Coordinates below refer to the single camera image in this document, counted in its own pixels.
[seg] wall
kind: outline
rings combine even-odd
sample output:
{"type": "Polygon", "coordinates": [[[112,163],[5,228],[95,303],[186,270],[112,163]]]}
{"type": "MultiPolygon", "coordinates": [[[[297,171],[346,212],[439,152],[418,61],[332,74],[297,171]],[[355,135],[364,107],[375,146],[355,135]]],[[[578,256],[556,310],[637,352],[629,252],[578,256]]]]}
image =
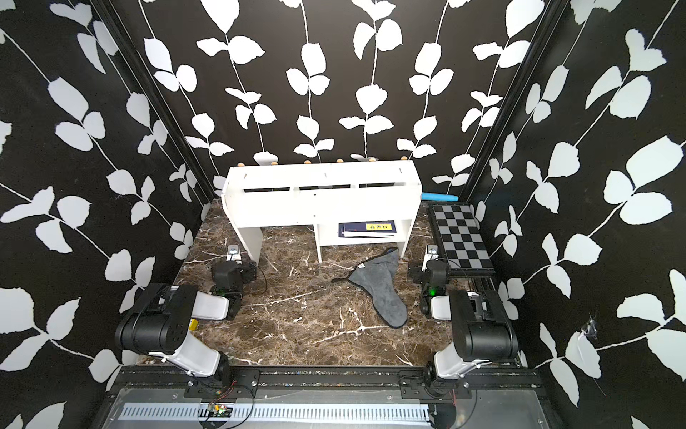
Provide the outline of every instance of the wall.
{"type": "Polygon", "coordinates": [[[593,4],[570,2],[470,201],[521,357],[569,427],[675,428],[686,3],[593,4]]]}
{"type": "Polygon", "coordinates": [[[545,3],[127,0],[115,7],[218,189],[240,162],[408,156],[425,190],[454,193],[545,3]]]}
{"type": "Polygon", "coordinates": [[[90,5],[3,0],[0,28],[0,428],[83,428],[209,204],[90,5]]]}

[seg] cloth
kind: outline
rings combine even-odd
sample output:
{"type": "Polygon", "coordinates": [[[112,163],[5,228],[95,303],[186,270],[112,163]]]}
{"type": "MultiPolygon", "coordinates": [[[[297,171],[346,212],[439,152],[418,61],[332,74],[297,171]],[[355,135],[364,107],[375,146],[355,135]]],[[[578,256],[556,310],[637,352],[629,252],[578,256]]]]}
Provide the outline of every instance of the cloth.
{"type": "Polygon", "coordinates": [[[378,315],[388,326],[397,329],[407,322],[407,307],[393,286],[398,262],[398,248],[392,247],[358,264],[348,277],[332,282],[347,280],[367,292],[378,315]]]}

